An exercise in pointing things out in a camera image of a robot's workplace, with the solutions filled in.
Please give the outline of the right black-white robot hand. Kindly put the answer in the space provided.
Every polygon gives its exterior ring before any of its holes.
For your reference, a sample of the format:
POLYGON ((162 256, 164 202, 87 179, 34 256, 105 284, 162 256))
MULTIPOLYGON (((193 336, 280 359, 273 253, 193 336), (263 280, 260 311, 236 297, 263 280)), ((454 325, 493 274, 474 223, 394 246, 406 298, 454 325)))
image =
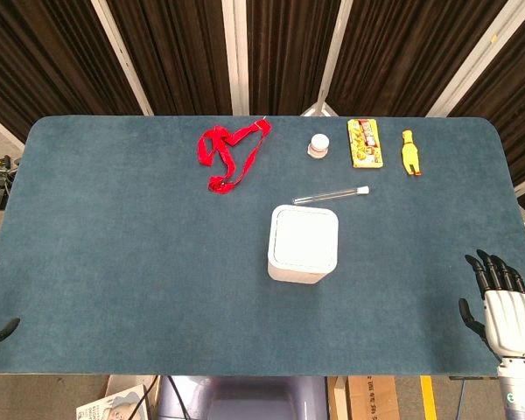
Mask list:
POLYGON ((525 360, 525 283, 519 271, 497 255, 479 249, 466 255, 478 285, 485 321, 471 313, 465 298, 458 300, 459 315, 499 362, 525 360))

